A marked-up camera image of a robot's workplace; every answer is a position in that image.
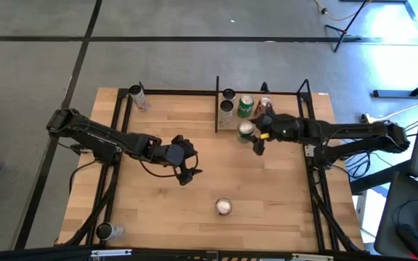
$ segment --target gray floor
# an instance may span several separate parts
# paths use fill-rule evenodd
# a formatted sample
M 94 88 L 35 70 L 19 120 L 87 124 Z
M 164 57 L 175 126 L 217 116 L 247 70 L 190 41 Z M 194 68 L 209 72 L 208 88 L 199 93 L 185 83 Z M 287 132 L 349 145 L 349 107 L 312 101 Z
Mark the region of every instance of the gray floor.
M 359 3 L 323 0 L 336 17 Z M 82 36 L 94 1 L 0 0 L 0 35 Z M 95 36 L 316 36 L 323 25 L 345 27 L 317 13 L 310 1 L 104 1 Z M 351 33 L 403 41 L 418 31 L 402 4 L 370 4 Z M 9 249 L 47 143 L 44 130 L 60 105 L 79 43 L 0 43 L 0 250 Z M 72 107 L 89 115 L 98 87 L 293 91 L 308 78 L 328 92 L 336 119 L 356 122 L 362 112 L 386 115 L 416 101 L 373 99 L 373 89 L 418 86 L 418 46 L 328 43 L 90 43 Z M 418 117 L 396 118 L 408 125 Z M 28 247 L 52 245 L 67 204 L 68 176 L 78 158 L 59 148 Z

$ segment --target wooden tabletop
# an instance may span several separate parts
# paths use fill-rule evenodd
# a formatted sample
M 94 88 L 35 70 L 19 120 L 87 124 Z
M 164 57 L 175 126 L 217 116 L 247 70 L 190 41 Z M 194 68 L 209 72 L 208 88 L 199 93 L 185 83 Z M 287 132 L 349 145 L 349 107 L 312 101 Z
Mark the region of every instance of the wooden tabletop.
M 92 120 L 110 125 L 117 92 L 116 88 L 98 90 Z M 159 136 L 164 144 L 182 134 L 199 152 L 198 168 L 203 173 L 188 185 L 180 186 L 176 178 L 155 178 L 136 160 L 124 157 L 111 223 L 124 227 L 126 234 L 108 242 L 109 246 L 318 251 L 300 144 L 273 141 L 266 144 L 264 155 L 259 157 L 251 145 L 238 142 L 234 130 L 214 133 L 215 97 L 147 98 L 151 109 L 140 112 L 134 106 L 128 131 Z M 271 98 L 276 113 L 299 116 L 295 96 Z M 327 94 L 313 94 L 313 106 L 317 119 L 335 121 Z M 85 154 L 79 165 L 92 160 L 92 155 Z M 170 168 L 147 167 L 160 175 L 171 174 Z M 88 217 L 100 169 L 99 164 L 93 164 L 76 174 L 59 243 L 67 241 Z M 363 248 L 348 176 L 340 170 L 328 170 L 327 179 L 335 218 L 354 244 Z M 217 215 L 215 203 L 220 198 L 231 200 L 230 215 Z M 323 216 L 321 220 L 330 248 L 327 222 Z

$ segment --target can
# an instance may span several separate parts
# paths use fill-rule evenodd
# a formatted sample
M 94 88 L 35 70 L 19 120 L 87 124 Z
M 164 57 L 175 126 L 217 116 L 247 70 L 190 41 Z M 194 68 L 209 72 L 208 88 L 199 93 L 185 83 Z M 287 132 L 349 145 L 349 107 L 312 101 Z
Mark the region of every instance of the can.
M 143 88 L 138 85 L 134 85 L 130 87 L 128 90 L 130 93 L 131 98 L 133 99 L 134 103 L 138 107 L 138 109 L 142 109 L 147 111 L 149 109 L 149 103 L 144 96 Z
M 125 233 L 125 229 L 115 226 L 109 222 L 103 222 L 98 225 L 96 235 L 101 240 L 111 240 L 121 237 Z
M 273 106 L 272 99 L 268 97 L 262 97 L 258 102 L 258 106 L 255 108 L 254 117 L 257 117 L 262 114 L 266 114 L 267 109 L 272 106 Z
M 224 91 L 222 91 L 222 96 L 224 97 L 224 99 L 229 100 L 231 102 L 235 100 L 236 95 L 237 94 L 235 93 L 235 91 L 233 91 L 230 88 L 226 88 Z
M 251 112 L 253 111 L 253 104 L 254 99 L 245 94 L 239 98 L 239 104 L 238 104 L 238 110 L 237 114 L 238 117 L 246 118 L 251 115 Z
M 221 102 L 221 109 L 219 113 L 219 125 L 226 127 L 230 125 L 231 116 L 233 115 L 233 102 L 225 100 Z
M 241 143 L 248 143 L 250 142 L 247 137 L 251 136 L 253 134 L 255 129 L 254 123 L 250 122 L 249 120 L 243 120 L 238 125 L 238 140 Z
M 219 199 L 216 202 L 216 211 L 219 215 L 228 215 L 231 212 L 231 202 L 228 199 Z

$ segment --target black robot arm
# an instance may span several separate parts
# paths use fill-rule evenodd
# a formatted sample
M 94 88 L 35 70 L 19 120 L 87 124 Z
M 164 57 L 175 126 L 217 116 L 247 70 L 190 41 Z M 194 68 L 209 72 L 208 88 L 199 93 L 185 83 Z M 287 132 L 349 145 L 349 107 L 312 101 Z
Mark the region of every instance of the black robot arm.
M 96 161 L 104 165 L 118 164 L 119 155 L 125 153 L 139 161 L 171 166 L 179 183 L 183 186 L 201 173 L 194 167 L 187 168 L 185 159 L 196 156 L 193 144 L 182 135 L 172 140 L 172 144 L 161 145 L 162 140 L 142 133 L 121 133 L 96 123 L 81 115 L 76 109 L 58 109 L 46 129 L 50 135 L 73 138 L 93 151 Z
M 260 137 L 247 137 L 254 145 L 256 154 L 262 155 L 264 141 L 291 141 L 311 146 L 313 162 L 317 167 L 331 166 L 341 157 L 362 152 L 382 150 L 401 153 L 409 148 L 404 128 L 395 123 L 331 124 L 323 120 L 293 117 L 288 114 L 267 115 L 250 120 L 261 131 Z M 338 146 L 328 146 L 330 139 L 356 139 L 357 141 Z

